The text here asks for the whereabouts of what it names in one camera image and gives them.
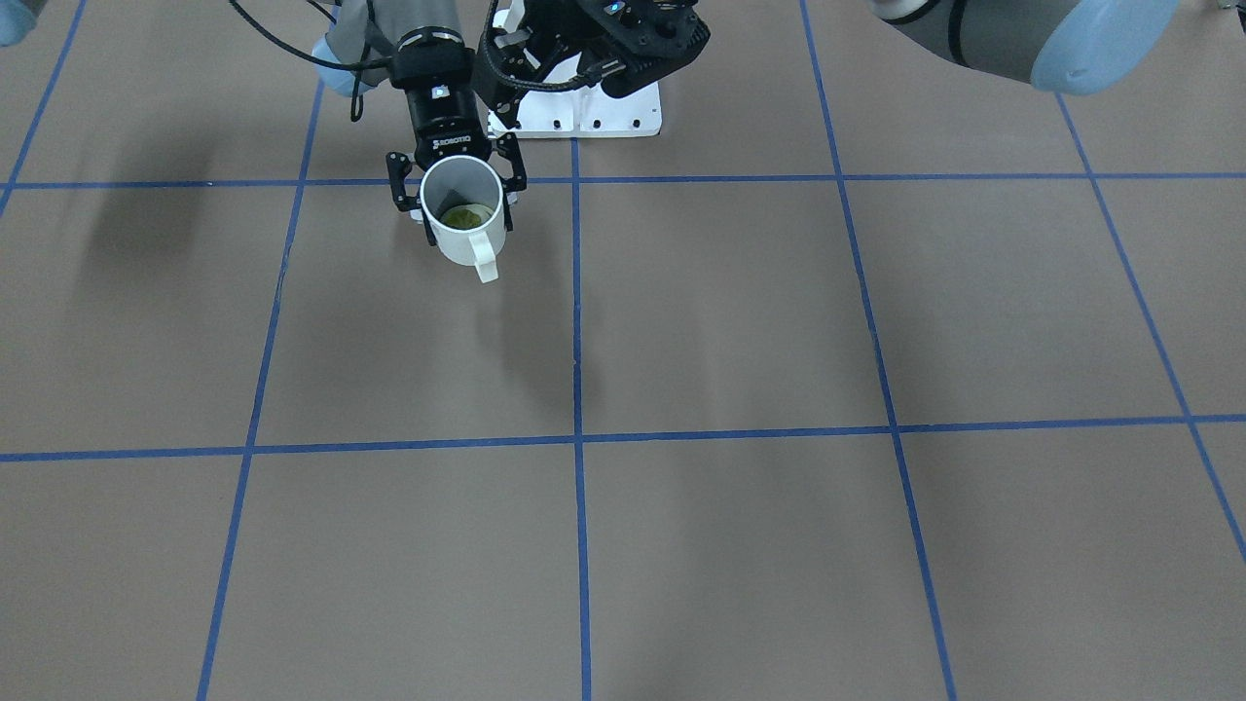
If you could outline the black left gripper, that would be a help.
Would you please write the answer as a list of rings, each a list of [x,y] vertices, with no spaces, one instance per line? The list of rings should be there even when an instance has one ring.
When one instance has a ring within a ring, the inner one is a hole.
[[[512,1],[502,25],[495,22],[498,2],[487,10],[481,32],[481,65],[503,83],[493,108],[512,108],[527,92],[578,92],[596,86],[579,71],[588,22],[577,1]]]

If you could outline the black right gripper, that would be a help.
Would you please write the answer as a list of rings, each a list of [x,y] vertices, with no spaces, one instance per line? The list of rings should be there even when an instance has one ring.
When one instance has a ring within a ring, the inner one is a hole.
[[[431,247],[435,247],[434,230],[422,210],[421,195],[407,191],[407,177],[415,166],[431,168],[455,154],[488,161],[490,139],[472,88],[473,67],[475,50],[467,49],[461,35],[450,27],[415,27],[401,37],[388,66],[390,83],[406,96],[417,139],[414,154],[391,151],[385,156],[388,191],[392,205],[422,225],[424,238]],[[510,166],[510,174],[498,178],[503,232],[511,234],[515,230],[512,209],[518,195],[527,191],[530,179],[520,138],[513,132],[496,137],[493,146],[498,158]]]

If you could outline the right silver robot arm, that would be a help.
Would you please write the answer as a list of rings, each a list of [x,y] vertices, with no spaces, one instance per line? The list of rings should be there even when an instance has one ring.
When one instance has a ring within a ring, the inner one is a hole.
[[[483,128],[476,80],[485,71],[464,40],[454,2],[323,1],[329,26],[307,52],[240,2],[232,7],[268,44],[314,66],[325,88],[346,96],[353,120],[361,120],[363,96],[374,86],[404,93],[414,149],[386,156],[392,204],[422,222],[427,243],[444,253],[459,237],[481,237],[498,252],[527,186],[525,156],[513,134]]]

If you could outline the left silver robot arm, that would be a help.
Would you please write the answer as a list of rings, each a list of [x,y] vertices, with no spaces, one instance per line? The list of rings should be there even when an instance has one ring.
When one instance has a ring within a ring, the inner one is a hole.
[[[868,1],[926,52],[1038,92],[1096,93],[1129,75],[1175,17],[1175,1]],[[512,110],[530,92],[601,86],[622,98],[680,71],[711,44],[694,1],[522,1],[482,31],[478,59]]]

